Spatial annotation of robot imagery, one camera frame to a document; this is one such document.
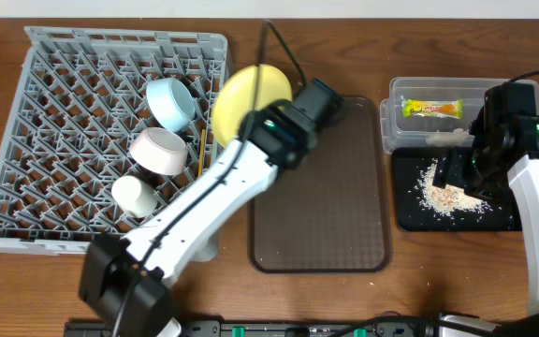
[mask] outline wooden tabletop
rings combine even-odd
[[[216,32],[228,38],[240,68],[255,60],[260,21],[2,19],[0,141],[30,47],[25,25]],[[388,84],[397,76],[510,78],[539,69],[539,21],[279,20],[276,25],[309,78],[375,104],[388,96]],[[278,48],[269,48],[269,58],[292,69]],[[449,310],[488,320],[526,314],[521,233],[403,232],[395,226],[391,192],[389,197],[394,255],[380,273],[256,271],[247,257],[244,208],[221,229],[220,254],[189,265],[173,289],[175,297],[185,312],[226,320],[355,321],[386,310],[413,315]],[[55,336],[70,318],[96,318],[77,296],[81,265],[82,256],[0,255],[0,335]]]

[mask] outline dish rack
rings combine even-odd
[[[219,34],[25,27],[28,51],[0,147],[0,253],[84,254],[97,233],[121,237],[149,220],[209,165],[211,107],[231,73]],[[140,131],[159,126],[147,83],[181,80],[197,117],[183,137],[188,159],[169,177],[128,153]],[[202,129],[206,139],[201,139]],[[143,219],[123,214],[111,185],[124,175],[149,183],[158,200]]]

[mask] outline white backdrop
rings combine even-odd
[[[0,17],[539,19],[539,0],[0,0]]]

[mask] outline yellow candy wrapper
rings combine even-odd
[[[402,115],[424,117],[463,118],[463,101],[420,101],[407,99],[402,101]]]

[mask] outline cup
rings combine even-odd
[[[141,179],[123,176],[111,186],[111,196],[124,213],[141,218],[155,211],[157,200],[152,187]]]
[[[128,152],[144,168],[163,175],[182,173],[188,156],[184,140],[161,127],[144,129]]]
[[[195,102],[181,81],[174,78],[150,81],[146,95],[157,122],[171,132],[183,130],[195,118]]]

